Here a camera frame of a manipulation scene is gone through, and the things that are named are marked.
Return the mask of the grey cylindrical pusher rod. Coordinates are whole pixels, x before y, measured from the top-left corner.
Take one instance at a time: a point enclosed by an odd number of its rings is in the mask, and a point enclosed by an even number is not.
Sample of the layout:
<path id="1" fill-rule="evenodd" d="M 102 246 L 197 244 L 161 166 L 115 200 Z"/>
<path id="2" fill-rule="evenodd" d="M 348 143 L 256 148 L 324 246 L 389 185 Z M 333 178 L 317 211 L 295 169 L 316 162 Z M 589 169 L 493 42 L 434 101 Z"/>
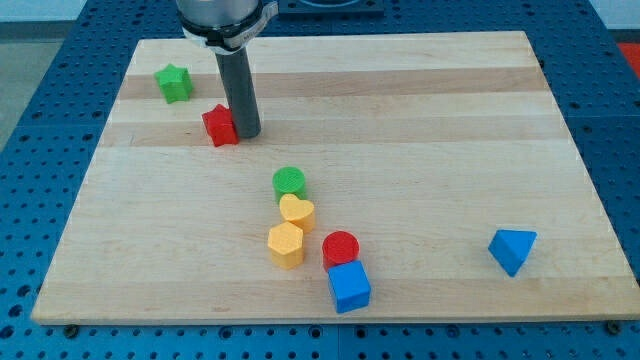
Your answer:
<path id="1" fill-rule="evenodd" d="M 258 136 L 261 122 L 246 49 L 217 54 L 216 60 L 237 135 L 242 139 Z"/>

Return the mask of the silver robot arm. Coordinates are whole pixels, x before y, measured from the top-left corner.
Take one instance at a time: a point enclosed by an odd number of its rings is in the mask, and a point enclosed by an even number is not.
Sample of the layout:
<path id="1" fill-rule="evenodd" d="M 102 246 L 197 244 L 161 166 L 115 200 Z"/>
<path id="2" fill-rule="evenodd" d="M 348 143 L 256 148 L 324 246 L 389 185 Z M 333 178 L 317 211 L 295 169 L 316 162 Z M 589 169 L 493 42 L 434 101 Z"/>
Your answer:
<path id="1" fill-rule="evenodd" d="M 246 46 L 278 15 L 278 3 L 177 0 L 176 4 L 184 35 L 216 56 L 238 136 L 243 139 L 258 136 L 261 120 Z"/>

